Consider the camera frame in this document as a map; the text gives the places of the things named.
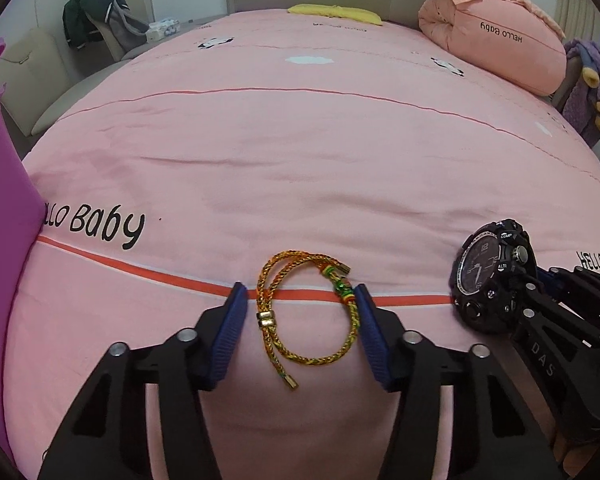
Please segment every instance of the pink bedsheet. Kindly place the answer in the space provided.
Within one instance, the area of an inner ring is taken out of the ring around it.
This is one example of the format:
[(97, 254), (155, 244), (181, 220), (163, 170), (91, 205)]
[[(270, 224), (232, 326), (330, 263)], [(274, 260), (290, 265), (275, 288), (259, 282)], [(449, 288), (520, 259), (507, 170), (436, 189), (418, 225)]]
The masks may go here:
[[(198, 47), (213, 38), (234, 39)], [(600, 164), (549, 105), (419, 32), (282, 10), (229, 16), (111, 75), (25, 165), (49, 203), (4, 371), (10, 443), (28, 478), (109, 344), (161, 343), (234, 281), (253, 289), (286, 249), (350, 265), (354, 283), (439, 345), (486, 341), (551, 431), (514, 351), (460, 324), (446, 282), (465, 238), (502, 218), (529, 231), (539, 265), (598, 267)], [(321, 301), (329, 284), (306, 269), (284, 288), (291, 299), (274, 308), (288, 348), (339, 348), (348, 321)], [(300, 384), (291, 393), (250, 309), (226, 380), (202, 397), (225, 480), (375, 478), (397, 396), (374, 382), (362, 346), (327, 367), (285, 362)], [(446, 478), (448, 393), (436, 478)], [(165, 480), (155, 392), (149, 412)]]

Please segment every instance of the gold braided cord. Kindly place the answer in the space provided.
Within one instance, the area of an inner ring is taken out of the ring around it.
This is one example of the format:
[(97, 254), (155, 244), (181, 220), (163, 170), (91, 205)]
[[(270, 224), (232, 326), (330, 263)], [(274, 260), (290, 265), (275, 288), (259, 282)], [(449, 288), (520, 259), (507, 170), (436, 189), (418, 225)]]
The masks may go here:
[[(271, 269), (282, 260), (291, 261), (287, 262), (282, 269), (278, 271), (267, 288), (266, 282)], [(340, 349), (336, 353), (325, 357), (303, 357), (288, 350), (278, 336), (275, 313), (272, 308), (273, 295), (280, 286), (282, 280), (285, 279), (285, 276), (296, 267), (308, 263), (314, 264), (323, 276), (331, 280), (334, 291), (340, 297), (340, 301), (348, 311), (351, 323), (349, 335), (347, 335), (347, 338)], [(353, 342), (358, 336), (358, 329), (360, 328), (358, 306), (356, 305), (352, 286), (345, 277), (349, 273), (349, 270), (349, 267), (326, 254), (313, 254), (304, 251), (283, 251), (273, 256), (260, 272), (258, 284), (256, 286), (256, 304), (258, 307), (256, 316), (258, 318), (258, 325), (262, 330), (264, 348), (274, 368), (292, 390), (295, 390), (298, 387), (298, 383), (294, 381), (293, 377), (286, 373), (285, 368), (276, 356), (274, 348), (280, 352), (282, 357), (289, 361), (303, 365), (322, 366), (336, 362), (343, 357), (343, 355), (349, 351), (351, 345), (353, 345)]]

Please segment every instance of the watch dial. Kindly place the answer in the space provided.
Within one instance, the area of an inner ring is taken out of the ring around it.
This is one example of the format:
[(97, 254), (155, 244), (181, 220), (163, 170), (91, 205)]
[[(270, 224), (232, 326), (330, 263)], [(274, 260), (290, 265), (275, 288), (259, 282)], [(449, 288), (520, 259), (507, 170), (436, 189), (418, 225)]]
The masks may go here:
[(458, 268), (458, 288), (475, 294), (493, 275), (500, 258), (500, 244), (493, 233), (480, 234), (464, 252)]

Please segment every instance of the tissue box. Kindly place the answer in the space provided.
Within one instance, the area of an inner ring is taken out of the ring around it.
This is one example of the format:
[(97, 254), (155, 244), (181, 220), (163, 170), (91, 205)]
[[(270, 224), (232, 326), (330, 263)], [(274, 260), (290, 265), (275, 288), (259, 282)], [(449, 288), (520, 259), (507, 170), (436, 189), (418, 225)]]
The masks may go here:
[(179, 20), (166, 19), (160, 20), (160, 22), (154, 22), (149, 24), (149, 30), (146, 32), (146, 40), (149, 43), (155, 43), (155, 41), (163, 40), (168, 36), (177, 34), (180, 31)]

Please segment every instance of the black watch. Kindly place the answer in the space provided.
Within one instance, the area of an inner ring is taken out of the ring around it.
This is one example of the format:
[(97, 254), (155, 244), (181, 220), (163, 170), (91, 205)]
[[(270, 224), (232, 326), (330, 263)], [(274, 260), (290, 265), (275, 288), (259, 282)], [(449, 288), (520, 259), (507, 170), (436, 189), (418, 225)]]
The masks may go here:
[(516, 293), (538, 279), (529, 236), (512, 219), (481, 227), (454, 261), (449, 286), (462, 320), (485, 334), (508, 332), (517, 318)]

